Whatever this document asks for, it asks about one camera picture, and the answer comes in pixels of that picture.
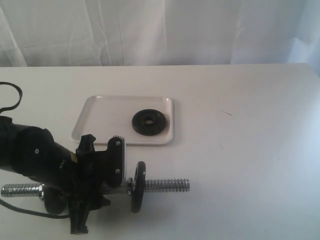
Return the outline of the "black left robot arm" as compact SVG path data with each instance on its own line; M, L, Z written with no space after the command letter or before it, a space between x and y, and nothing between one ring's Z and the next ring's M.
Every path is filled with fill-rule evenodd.
M110 205L100 191L104 162L92 143L75 153L54 141L47 129L0 118L0 168L44 185L46 211L57 217L68 209L70 232L87 234L89 212Z

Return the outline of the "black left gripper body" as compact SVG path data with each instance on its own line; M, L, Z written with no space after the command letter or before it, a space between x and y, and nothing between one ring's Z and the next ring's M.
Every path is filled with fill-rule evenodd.
M108 151L84 151L78 148L71 155L70 159L64 159L59 164L59 172L63 178L63 185L60 187L62 199L71 208L82 204L90 210L110 206L111 201L104 197L101 190L109 174Z

